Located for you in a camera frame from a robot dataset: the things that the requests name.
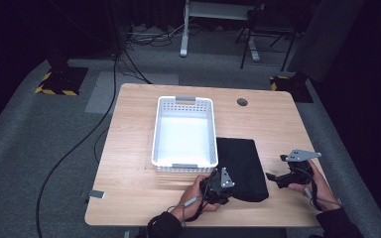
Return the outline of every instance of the gray carpet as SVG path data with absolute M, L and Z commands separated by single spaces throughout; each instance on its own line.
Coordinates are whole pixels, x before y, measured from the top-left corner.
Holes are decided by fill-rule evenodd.
M 261 62 L 246 59 L 239 68 L 243 42 L 235 45 L 237 33 L 200 32 L 190 37 L 189 54 L 179 57 L 181 38 L 167 47 L 132 46 L 128 51 L 137 67 L 154 83 L 270 90 L 270 75 L 279 72 L 284 54 L 262 53 Z M 259 47 L 271 39 L 258 39 Z M 280 41 L 277 48 L 288 42 Z M 125 55 L 121 58 L 128 62 Z M 0 115 L 0 237 L 37 237 L 36 201 L 52 167 L 101 120 L 113 94 L 113 61 L 72 59 L 70 66 L 84 66 L 89 72 L 79 96 L 35 94 L 49 69 L 45 61 L 25 78 Z M 120 69 L 128 72 L 121 62 Z M 139 82 L 121 75 L 122 82 Z M 358 175 L 332 122 L 308 82 L 314 103 L 297 103 L 330 186 L 341 197 L 349 217 L 364 237 L 381 237 L 381 212 Z M 104 146 L 111 114 L 101 126 L 76 148 L 55 170 L 41 202 L 40 218 L 44 237 L 134 237 L 138 227 L 95 227 L 84 222 L 87 204 L 80 197 L 91 189 Z M 94 158 L 94 147 L 97 159 Z M 309 237 L 320 228 L 187 229 L 183 237 Z

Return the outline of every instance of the office chair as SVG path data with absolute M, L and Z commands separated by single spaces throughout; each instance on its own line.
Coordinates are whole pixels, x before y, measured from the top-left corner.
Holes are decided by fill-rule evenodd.
M 236 44 L 242 35 L 246 35 L 246 44 L 240 68 L 246 58 L 249 41 L 252 36 L 274 35 L 277 39 L 270 45 L 273 47 L 283 37 L 290 38 L 281 71 L 286 66 L 287 59 L 293 46 L 299 24 L 302 22 L 304 13 L 310 6 L 310 0 L 257 0 L 253 10 L 247 12 L 246 26 L 242 29 Z

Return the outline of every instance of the metal bracket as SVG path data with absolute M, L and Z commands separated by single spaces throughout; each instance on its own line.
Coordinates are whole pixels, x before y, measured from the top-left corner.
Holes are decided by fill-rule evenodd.
M 321 153 L 319 152 L 310 152 L 294 149 L 292 153 L 290 153 L 290 155 L 286 158 L 286 162 L 302 162 L 319 157 L 321 157 Z
M 231 180 L 230 175 L 228 174 L 226 168 L 221 169 L 221 187 L 233 187 L 235 183 Z

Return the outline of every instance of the black sleeve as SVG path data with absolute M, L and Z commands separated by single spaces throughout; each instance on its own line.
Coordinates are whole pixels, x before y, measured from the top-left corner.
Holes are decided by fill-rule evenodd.
M 181 234 L 181 231 L 181 222 L 166 211 L 151 219 L 147 226 L 147 232 L 151 238 L 176 238 Z
M 323 228 L 324 238 L 361 238 L 357 226 L 353 224 L 344 208 L 323 212 L 317 215 L 317 221 Z

